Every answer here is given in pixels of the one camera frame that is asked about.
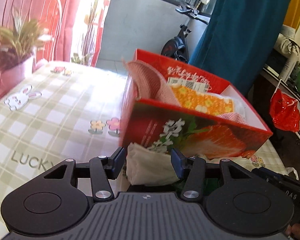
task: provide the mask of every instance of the tiled floor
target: tiled floor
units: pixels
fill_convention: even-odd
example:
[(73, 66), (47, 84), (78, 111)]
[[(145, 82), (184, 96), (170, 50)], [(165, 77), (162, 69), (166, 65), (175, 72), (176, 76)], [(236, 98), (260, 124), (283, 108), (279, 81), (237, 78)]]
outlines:
[(109, 70), (121, 75), (128, 75), (121, 61), (107, 60), (99, 58), (96, 64), (97, 68)]

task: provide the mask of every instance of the folded white cloth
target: folded white cloth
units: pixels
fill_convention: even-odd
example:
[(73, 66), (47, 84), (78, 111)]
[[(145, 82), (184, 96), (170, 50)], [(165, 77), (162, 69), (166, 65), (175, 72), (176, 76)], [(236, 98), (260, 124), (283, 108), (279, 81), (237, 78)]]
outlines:
[(150, 151), (139, 144), (128, 146), (127, 177), (131, 185), (164, 186), (178, 181), (170, 155)]

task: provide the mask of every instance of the pink chair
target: pink chair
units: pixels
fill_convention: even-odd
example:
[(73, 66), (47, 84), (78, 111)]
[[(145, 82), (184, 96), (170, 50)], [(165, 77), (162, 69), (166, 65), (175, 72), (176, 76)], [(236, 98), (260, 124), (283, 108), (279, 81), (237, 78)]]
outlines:
[[(37, 52), (36, 60), (46, 59), (48, 61), (56, 57), (56, 41), (60, 35), (62, 7), (60, 0), (0, 0), (0, 25), (12, 27), (13, 8), (21, 12), (22, 17), (37, 19), (48, 34), (54, 39), (45, 44), (44, 50)], [(16, 70), (13, 80), (4, 80), (0, 74), (0, 98), (10, 89), (18, 84), (24, 77), (23, 70)]]

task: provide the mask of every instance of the strawberry box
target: strawberry box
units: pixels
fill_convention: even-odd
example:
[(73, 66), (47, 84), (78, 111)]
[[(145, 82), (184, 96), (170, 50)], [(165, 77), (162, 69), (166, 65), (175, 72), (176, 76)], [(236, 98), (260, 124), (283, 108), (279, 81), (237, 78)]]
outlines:
[(170, 105), (138, 95), (136, 84), (128, 76), (121, 117), (120, 144), (138, 143), (149, 150), (168, 153), (179, 148), (185, 156), (207, 159), (250, 158), (272, 135), (250, 103), (227, 80), (168, 57), (137, 49), (135, 60), (158, 70), (171, 83), (182, 80), (185, 86), (197, 86), (210, 93), (240, 102), (245, 122), (238, 123), (200, 111)]

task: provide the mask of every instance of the flower pot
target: flower pot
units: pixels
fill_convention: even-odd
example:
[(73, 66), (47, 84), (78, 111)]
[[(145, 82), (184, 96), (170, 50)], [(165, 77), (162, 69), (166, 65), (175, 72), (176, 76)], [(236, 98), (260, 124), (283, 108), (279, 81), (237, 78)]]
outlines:
[(22, 80), (32, 75), (33, 57), (29, 57), (23, 63), (1, 73), (0, 96), (18, 85)]

